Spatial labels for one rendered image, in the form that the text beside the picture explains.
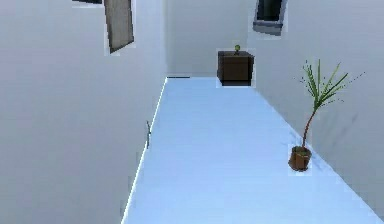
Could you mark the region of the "dark brown wooden cabinet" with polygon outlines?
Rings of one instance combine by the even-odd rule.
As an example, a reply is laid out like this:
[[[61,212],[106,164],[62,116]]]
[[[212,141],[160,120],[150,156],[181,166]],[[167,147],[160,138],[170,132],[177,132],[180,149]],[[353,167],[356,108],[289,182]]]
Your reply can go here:
[[[223,86],[250,86],[254,56],[246,51],[219,51],[217,77]]]

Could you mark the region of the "brown plant pot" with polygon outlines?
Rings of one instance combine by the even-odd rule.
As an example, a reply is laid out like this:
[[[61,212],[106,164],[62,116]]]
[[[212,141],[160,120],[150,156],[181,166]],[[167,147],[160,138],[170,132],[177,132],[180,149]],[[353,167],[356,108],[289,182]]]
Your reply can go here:
[[[309,149],[301,146],[295,146],[292,148],[288,165],[294,171],[304,172],[308,169],[311,157],[312,152]]]

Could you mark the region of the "grey framed window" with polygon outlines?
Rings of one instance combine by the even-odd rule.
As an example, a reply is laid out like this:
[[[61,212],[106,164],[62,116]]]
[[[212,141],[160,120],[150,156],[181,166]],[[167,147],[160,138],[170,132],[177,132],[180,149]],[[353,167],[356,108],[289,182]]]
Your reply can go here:
[[[288,0],[257,0],[252,28],[254,31],[280,36]]]

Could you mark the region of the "tall palm house plant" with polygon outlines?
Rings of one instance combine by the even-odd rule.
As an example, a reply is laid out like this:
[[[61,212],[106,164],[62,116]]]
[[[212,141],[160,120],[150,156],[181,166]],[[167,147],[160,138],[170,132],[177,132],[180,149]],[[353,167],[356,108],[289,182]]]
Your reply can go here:
[[[305,75],[299,79],[299,82],[305,86],[313,102],[312,112],[304,127],[301,143],[302,147],[306,146],[310,125],[318,110],[328,104],[339,101],[339,98],[335,99],[335,96],[349,84],[364,75],[364,73],[361,73],[348,81],[347,78],[350,76],[348,72],[345,72],[340,76],[337,75],[340,65],[341,63],[336,65],[329,77],[322,75],[320,59],[317,60],[316,66],[313,66],[308,61],[305,61],[305,64],[302,66]]]

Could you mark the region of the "grey framed wall picture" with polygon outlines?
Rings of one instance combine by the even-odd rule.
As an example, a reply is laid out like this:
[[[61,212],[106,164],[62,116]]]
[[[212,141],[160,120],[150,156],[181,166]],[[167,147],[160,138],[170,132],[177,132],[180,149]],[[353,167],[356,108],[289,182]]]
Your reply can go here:
[[[114,53],[134,42],[131,0],[104,0],[108,44]]]

